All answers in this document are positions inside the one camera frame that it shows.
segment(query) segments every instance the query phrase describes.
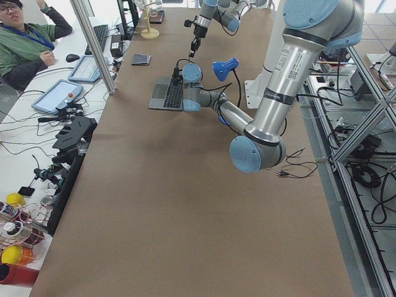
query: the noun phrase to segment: black hair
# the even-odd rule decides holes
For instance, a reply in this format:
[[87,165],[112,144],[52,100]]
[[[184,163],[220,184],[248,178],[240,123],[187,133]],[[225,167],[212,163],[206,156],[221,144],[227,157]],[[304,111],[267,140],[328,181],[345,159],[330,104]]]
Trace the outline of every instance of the black hair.
[[6,4],[6,3],[14,3],[16,5],[19,6],[19,8],[23,8],[23,4],[22,2],[20,2],[19,0],[0,0],[0,4]]

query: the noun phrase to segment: white bottle cap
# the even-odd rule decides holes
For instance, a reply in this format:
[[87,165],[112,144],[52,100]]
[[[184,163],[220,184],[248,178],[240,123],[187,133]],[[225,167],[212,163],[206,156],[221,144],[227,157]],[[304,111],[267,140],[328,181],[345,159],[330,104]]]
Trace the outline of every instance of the white bottle cap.
[[16,225],[14,223],[8,222],[4,225],[4,231],[10,232],[16,228]]

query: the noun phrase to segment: white desk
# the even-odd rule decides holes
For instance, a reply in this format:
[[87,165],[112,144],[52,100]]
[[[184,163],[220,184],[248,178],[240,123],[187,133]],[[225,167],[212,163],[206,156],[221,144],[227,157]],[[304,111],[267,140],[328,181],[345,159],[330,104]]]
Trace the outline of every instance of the white desk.
[[[103,24],[103,22],[96,18],[91,18],[91,23],[93,26]],[[73,29],[72,34],[64,37],[54,50],[55,57],[57,59],[56,64],[39,73],[29,84],[26,91],[46,91],[59,79],[67,79],[71,73],[71,69],[54,70],[51,72],[46,71],[62,67],[74,67],[78,61],[74,61],[72,63],[66,62],[65,57],[67,54],[73,53],[78,54],[79,56],[84,54],[87,42],[85,41],[78,22],[73,25]],[[104,55],[109,58],[109,61],[112,61],[113,58],[110,54],[110,41],[111,38],[108,38]],[[92,84],[86,84],[83,86],[83,93],[92,88]],[[52,148],[52,145],[56,141],[55,135],[65,124],[70,123],[51,122],[51,125],[48,123],[40,123],[38,129],[37,118],[45,115],[38,114],[31,107],[31,104],[38,99],[40,95],[40,92],[28,92],[23,94],[10,110],[9,115],[6,116],[2,124],[0,124],[0,141],[2,141],[7,149],[12,153],[18,153],[31,147],[37,147],[28,149],[18,155],[12,155],[3,146],[0,146],[0,201],[6,201],[8,194],[18,192],[21,186],[28,186],[31,183],[34,177],[33,170],[37,168],[37,162],[32,155],[36,157],[40,165],[40,169],[46,169],[50,164],[52,164],[51,157],[53,157],[52,155],[56,155],[58,151]],[[108,92],[103,81],[99,81],[85,97],[86,101],[80,101],[83,103],[84,115],[89,118],[95,118],[96,121],[99,122],[101,112],[105,107],[108,97]],[[23,122],[15,122],[14,119],[27,120]],[[7,144],[7,142],[29,144]],[[25,198],[26,203],[40,204],[41,198],[46,195],[46,190],[49,184],[50,182],[48,181],[34,181],[32,187],[35,188],[35,192],[30,198]],[[33,249],[33,252],[37,256],[40,256],[40,259],[29,264],[28,267],[40,269],[51,243],[51,237],[47,235],[46,238],[47,240],[42,241]],[[0,289],[0,297],[24,297],[28,296],[30,291],[30,288],[3,285]]]

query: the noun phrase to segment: glasses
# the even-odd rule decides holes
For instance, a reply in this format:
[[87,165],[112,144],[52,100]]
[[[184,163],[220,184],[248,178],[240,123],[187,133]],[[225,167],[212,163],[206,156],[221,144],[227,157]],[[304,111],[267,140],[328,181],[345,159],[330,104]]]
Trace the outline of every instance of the glasses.
[[9,9],[12,10],[13,12],[20,11],[20,7],[18,5],[11,5],[11,6],[1,6],[0,7],[0,13],[1,14],[8,14]]

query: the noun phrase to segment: robotic arm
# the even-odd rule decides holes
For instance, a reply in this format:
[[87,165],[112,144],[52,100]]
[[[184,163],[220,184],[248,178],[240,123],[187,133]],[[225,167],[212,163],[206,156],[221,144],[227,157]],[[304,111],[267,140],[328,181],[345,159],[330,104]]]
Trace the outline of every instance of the robotic arm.
[[[287,0],[283,15],[285,45],[253,119],[223,93],[202,90],[196,64],[183,68],[184,109],[211,107],[241,134],[232,141],[230,155],[243,172],[270,168],[284,159],[286,145],[278,133],[309,67],[323,49],[344,48],[360,41],[364,0]],[[225,63],[227,71],[232,70],[231,64]]]
[[225,8],[230,6],[230,0],[201,0],[200,14],[194,20],[186,20],[185,27],[194,25],[195,38],[191,42],[191,51],[189,56],[193,58],[200,46],[201,38],[205,38],[212,19],[215,19],[223,27],[231,32],[236,32],[239,28],[242,16],[250,11],[253,7],[264,5],[267,0],[233,0],[237,5],[230,11]]

